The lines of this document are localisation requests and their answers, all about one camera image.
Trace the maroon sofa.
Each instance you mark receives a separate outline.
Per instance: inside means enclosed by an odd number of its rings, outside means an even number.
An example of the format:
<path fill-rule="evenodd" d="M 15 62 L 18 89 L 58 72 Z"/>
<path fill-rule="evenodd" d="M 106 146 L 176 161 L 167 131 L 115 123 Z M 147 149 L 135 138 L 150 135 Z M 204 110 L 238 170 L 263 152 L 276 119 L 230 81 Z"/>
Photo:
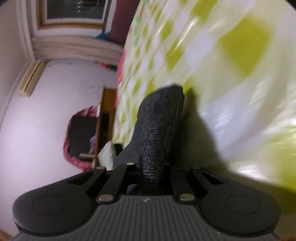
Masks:
<path fill-rule="evenodd" d="M 118 0 L 109 33 L 110 38 L 124 44 L 140 0 Z"/>

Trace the beige curtain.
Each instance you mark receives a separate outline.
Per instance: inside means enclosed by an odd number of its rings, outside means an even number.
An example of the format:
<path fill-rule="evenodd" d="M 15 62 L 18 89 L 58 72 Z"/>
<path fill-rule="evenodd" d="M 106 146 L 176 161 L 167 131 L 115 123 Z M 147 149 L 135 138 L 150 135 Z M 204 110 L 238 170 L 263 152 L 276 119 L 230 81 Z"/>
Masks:
<path fill-rule="evenodd" d="M 82 59 L 115 66 L 123 54 L 121 45 L 86 36 L 32 37 L 32 47 L 38 60 Z"/>

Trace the folded grey and black clothes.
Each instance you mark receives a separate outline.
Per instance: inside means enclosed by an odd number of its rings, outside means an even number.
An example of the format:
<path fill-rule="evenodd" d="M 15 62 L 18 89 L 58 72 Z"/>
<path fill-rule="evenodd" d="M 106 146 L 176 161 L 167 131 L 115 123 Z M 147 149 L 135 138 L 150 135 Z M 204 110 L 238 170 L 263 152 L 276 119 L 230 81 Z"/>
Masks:
<path fill-rule="evenodd" d="M 113 170 L 114 158 L 118 156 L 122 150 L 121 144 L 114 144 L 112 141 L 107 142 L 97 155 L 99 165 L 105 167 L 107 171 Z"/>

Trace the white air conditioner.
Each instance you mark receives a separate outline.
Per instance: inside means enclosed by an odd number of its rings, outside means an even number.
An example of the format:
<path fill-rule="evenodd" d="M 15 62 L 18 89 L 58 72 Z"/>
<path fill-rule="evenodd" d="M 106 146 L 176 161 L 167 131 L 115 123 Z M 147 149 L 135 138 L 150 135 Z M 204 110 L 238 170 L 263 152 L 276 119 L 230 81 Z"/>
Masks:
<path fill-rule="evenodd" d="M 30 65 L 18 89 L 19 96 L 30 97 L 32 95 L 46 66 L 47 61 L 35 61 Z"/>

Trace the window with wooden frame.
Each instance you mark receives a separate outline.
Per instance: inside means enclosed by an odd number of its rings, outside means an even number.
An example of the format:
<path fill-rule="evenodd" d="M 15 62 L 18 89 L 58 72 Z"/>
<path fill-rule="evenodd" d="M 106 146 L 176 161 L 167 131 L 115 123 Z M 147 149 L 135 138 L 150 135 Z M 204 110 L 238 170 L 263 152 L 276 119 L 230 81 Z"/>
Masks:
<path fill-rule="evenodd" d="M 112 1 L 35 1 L 37 29 L 104 29 Z"/>

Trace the wooden desk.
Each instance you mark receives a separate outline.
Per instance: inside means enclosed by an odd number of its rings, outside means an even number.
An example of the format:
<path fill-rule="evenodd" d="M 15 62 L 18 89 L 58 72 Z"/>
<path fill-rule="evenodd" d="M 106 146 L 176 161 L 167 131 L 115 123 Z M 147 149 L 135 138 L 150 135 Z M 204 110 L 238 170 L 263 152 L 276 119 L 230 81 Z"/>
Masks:
<path fill-rule="evenodd" d="M 104 87 L 102 99 L 100 102 L 99 117 L 97 118 L 95 133 L 96 142 L 94 147 L 95 157 L 93 158 L 92 168 L 96 168 L 97 166 L 99 166 L 97 155 L 100 153 L 105 144 L 112 140 L 116 112 L 115 99 L 116 90 Z"/>

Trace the floral pink yellow bed sheet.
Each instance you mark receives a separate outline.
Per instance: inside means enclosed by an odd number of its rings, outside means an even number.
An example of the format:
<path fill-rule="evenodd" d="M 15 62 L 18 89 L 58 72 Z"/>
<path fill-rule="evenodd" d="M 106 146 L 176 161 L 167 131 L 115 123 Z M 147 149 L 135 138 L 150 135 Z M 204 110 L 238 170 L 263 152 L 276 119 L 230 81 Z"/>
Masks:
<path fill-rule="evenodd" d="M 116 97 L 115 97 L 115 107 L 118 108 L 122 95 L 125 88 L 125 78 L 124 78 L 124 64 L 126 57 L 126 49 L 123 49 L 121 59 L 117 67 L 117 86 L 116 86 Z"/>

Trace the black monitor with pink cover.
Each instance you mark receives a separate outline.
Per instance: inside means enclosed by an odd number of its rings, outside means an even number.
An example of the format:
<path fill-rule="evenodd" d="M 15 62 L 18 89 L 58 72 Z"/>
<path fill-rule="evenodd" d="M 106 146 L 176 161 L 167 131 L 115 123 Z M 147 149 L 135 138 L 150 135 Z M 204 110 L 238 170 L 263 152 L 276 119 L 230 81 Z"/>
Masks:
<path fill-rule="evenodd" d="M 91 161 L 80 159 L 80 154 L 91 153 L 91 142 L 96 132 L 98 106 L 92 105 L 75 113 L 69 120 L 63 144 L 64 158 L 78 169 L 87 171 Z"/>

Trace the dark grey knit pants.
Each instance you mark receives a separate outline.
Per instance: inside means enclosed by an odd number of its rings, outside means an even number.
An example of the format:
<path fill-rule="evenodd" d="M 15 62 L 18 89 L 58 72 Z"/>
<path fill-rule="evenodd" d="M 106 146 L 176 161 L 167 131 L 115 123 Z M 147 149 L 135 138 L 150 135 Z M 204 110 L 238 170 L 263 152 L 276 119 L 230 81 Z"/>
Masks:
<path fill-rule="evenodd" d="M 114 158 L 113 167 L 141 163 L 144 177 L 151 182 L 158 181 L 177 131 L 184 100 L 180 85 L 150 93 L 139 106 L 132 139 Z"/>

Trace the green checkered plastic bed cover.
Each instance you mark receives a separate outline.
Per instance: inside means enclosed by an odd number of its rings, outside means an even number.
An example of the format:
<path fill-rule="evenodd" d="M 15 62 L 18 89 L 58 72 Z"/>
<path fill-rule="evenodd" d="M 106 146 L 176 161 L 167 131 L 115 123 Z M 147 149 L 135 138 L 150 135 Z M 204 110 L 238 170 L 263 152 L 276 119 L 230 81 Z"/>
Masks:
<path fill-rule="evenodd" d="M 226 166 L 295 190 L 295 8 L 287 1 L 141 1 L 125 42 L 113 141 L 167 85 L 196 97 Z"/>

